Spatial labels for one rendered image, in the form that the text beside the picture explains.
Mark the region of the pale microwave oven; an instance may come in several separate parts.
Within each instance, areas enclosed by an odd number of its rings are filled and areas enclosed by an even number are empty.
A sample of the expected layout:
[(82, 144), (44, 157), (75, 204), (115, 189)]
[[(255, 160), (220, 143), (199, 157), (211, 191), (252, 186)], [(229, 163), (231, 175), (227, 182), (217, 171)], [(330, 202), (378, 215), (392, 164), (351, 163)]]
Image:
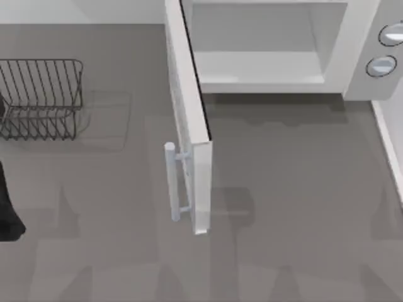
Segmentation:
[[(403, 21), (403, 0), (183, 0), (205, 93), (341, 94), (387, 99), (403, 76), (403, 44), (378, 34)], [(393, 56), (385, 77), (371, 59)]]

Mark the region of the pale microwave door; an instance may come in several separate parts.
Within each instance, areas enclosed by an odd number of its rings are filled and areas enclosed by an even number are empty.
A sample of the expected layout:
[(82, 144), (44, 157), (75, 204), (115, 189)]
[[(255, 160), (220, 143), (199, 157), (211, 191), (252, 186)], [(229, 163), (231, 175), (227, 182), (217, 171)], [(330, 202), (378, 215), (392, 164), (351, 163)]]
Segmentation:
[(210, 229), (213, 141), (191, 45), (183, 0), (164, 0), (172, 107), (193, 232)]

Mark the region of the round grey microwave knob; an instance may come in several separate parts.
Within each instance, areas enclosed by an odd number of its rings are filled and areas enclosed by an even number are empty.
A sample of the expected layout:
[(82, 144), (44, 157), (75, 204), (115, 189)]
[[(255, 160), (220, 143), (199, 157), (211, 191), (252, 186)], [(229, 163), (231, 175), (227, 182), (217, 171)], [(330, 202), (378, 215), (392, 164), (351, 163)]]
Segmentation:
[(391, 74), (397, 67), (397, 60), (393, 56), (384, 56), (371, 59), (366, 65), (366, 73), (370, 77), (379, 78)]
[(385, 47), (403, 44), (403, 21), (385, 25), (378, 34), (378, 40)]

